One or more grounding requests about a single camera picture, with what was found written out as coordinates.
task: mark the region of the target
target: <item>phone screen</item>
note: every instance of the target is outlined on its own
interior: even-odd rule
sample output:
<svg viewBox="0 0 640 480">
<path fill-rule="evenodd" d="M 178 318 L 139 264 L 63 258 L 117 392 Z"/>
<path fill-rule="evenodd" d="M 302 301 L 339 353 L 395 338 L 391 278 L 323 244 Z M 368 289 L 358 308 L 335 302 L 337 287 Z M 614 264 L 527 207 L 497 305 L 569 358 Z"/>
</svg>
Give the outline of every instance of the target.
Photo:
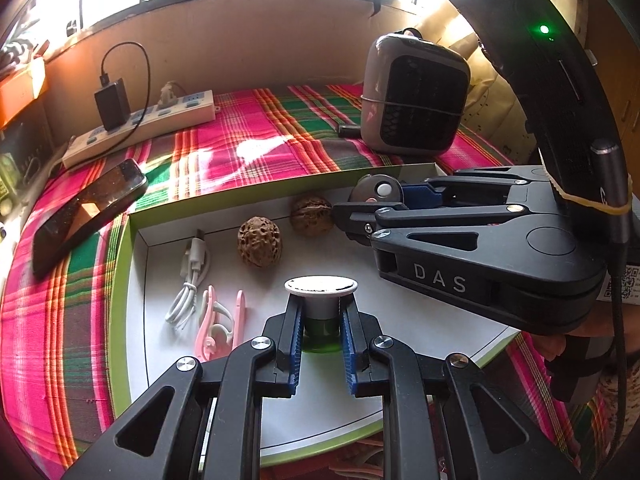
<svg viewBox="0 0 640 480">
<path fill-rule="evenodd" d="M 84 225 L 109 206 L 131 196 L 145 183 L 146 177 L 138 165 L 132 159 L 127 159 L 65 203 L 36 231 L 33 238 L 34 272 L 37 274 L 37 270 L 55 264 L 56 259 L 73 248 L 75 244 L 72 239 Z"/>
</svg>

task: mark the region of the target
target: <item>human hand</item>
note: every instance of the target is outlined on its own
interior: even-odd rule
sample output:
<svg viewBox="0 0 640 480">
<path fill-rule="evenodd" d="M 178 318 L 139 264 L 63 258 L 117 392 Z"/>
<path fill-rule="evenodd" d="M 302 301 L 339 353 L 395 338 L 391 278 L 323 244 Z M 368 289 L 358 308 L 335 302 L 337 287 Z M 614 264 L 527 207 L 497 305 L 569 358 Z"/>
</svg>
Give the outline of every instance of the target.
<svg viewBox="0 0 640 480">
<path fill-rule="evenodd" d="M 631 354 L 640 350 L 640 305 L 625 303 L 622 306 L 625 319 L 626 352 Z M 582 325 L 568 335 L 578 337 L 613 337 L 611 303 L 596 301 Z M 547 361 L 553 361 L 564 352 L 566 337 L 557 335 L 531 335 L 533 345 Z"/>
</svg>

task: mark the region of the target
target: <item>wall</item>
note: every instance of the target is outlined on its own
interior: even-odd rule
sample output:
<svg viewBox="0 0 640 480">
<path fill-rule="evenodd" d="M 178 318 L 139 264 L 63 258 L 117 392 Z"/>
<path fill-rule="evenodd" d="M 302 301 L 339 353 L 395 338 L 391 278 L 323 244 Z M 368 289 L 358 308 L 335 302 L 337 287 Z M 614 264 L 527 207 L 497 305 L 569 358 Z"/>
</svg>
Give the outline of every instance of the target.
<svg viewBox="0 0 640 480">
<path fill-rule="evenodd" d="M 613 111 L 626 168 L 640 194 L 640 50 L 607 0 L 589 0 L 585 48 L 598 59 L 596 72 Z"/>
<path fill-rule="evenodd" d="M 151 103 L 162 85 L 214 94 L 291 84 L 357 82 L 367 52 L 382 34 L 415 24 L 405 10 L 361 0 L 191 0 L 133 16 L 96 32 L 47 64 L 44 95 L 56 144 L 100 124 L 94 92 L 100 60 L 113 44 L 141 43 L 151 61 Z M 144 106 L 146 64 L 134 46 L 105 63 L 122 77 L 132 110 Z"/>
</svg>

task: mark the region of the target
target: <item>walnut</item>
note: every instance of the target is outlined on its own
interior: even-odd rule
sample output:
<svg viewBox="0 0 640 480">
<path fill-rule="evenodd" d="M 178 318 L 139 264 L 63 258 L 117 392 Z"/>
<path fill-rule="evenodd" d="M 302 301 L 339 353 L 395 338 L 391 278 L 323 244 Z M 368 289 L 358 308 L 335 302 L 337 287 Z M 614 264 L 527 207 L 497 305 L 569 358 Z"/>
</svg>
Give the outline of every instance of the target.
<svg viewBox="0 0 640 480">
<path fill-rule="evenodd" d="M 246 264 L 268 267 L 280 259 L 280 229 L 268 218 L 254 216 L 240 226 L 238 252 Z"/>
<path fill-rule="evenodd" d="M 289 221 L 298 234 L 309 237 L 326 234 L 334 226 L 331 203 L 321 196 L 304 196 L 294 203 Z"/>
</svg>

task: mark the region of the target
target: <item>small bottle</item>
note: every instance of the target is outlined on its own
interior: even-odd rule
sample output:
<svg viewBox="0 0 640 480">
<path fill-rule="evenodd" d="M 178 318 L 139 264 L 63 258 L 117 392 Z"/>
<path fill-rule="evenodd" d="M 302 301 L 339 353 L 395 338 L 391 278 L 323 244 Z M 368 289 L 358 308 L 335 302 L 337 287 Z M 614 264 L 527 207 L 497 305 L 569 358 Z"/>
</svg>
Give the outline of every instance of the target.
<svg viewBox="0 0 640 480">
<path fill-rule="evenodd" d="M 20 171 L 9 153 L 0 153 L 0 219 L 5 219 L 18 203 L 17 186 Z"/>
</svg>

